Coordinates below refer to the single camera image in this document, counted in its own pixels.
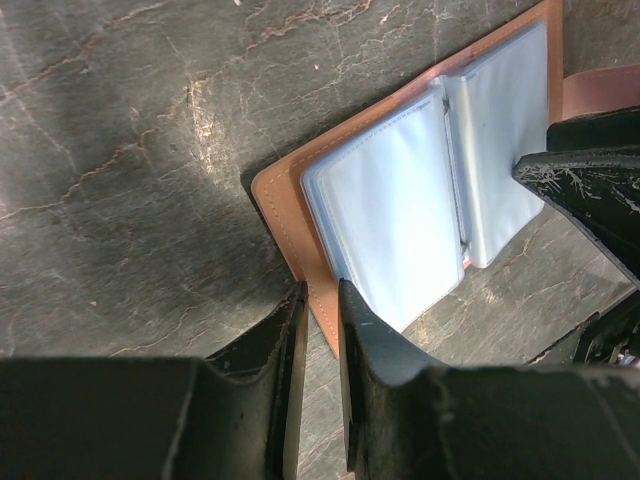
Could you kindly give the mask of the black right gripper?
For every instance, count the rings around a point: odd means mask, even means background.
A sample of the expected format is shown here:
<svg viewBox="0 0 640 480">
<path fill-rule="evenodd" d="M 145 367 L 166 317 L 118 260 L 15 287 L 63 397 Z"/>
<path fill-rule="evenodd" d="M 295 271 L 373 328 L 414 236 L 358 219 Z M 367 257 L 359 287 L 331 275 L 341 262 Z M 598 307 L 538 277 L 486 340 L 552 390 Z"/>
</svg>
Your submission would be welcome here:
<svg viewBox="0 0 640 480">
<path fill-rule="evenodd" d="M 589 149 L 522 157 L 512 176 L 562 213 L 639 285 L 639 151 Z M 639 291 L 595 312 L 530 365 L 639 367 Z"/>
</svg>

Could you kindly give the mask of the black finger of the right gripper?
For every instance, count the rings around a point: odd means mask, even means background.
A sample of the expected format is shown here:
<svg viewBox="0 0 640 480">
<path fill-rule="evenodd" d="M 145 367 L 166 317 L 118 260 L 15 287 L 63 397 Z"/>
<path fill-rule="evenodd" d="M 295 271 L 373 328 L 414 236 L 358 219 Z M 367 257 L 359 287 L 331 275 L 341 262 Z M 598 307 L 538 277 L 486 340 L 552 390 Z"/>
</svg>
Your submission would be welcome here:
<svg viewBox="0 0 640 480">
<path fill-rule="evenodd" d="M 565 152 L 638 147 L 639 121 L 638 106 L 563 120 L 548 128 L 547 150 Z"/>
</svg>

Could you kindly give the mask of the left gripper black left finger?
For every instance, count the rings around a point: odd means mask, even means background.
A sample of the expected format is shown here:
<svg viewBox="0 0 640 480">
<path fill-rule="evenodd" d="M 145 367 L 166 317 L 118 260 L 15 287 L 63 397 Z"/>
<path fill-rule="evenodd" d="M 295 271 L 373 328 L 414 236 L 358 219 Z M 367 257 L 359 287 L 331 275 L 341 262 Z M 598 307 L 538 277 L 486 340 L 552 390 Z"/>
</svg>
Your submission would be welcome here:
<svg viewBox="0 0 640 480">
<path fill-rule="evenodd" d="M 293 479 L 308 288 L 206 358 L 1 363 L 5 479 Z"/>
</svg>

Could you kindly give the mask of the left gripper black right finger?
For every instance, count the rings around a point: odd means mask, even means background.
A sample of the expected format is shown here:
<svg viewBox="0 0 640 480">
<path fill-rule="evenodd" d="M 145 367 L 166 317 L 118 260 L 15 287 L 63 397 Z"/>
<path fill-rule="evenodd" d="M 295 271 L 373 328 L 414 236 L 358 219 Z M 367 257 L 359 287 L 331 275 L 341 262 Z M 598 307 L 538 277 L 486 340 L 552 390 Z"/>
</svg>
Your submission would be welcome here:
<svg viewBox="0 0 640 480">
<path fill-rule="evenodd" d="M 339 285 L 348 470 L 358 479 L 635 479 L 639 367 L 448 366 Z"/>
</svg>

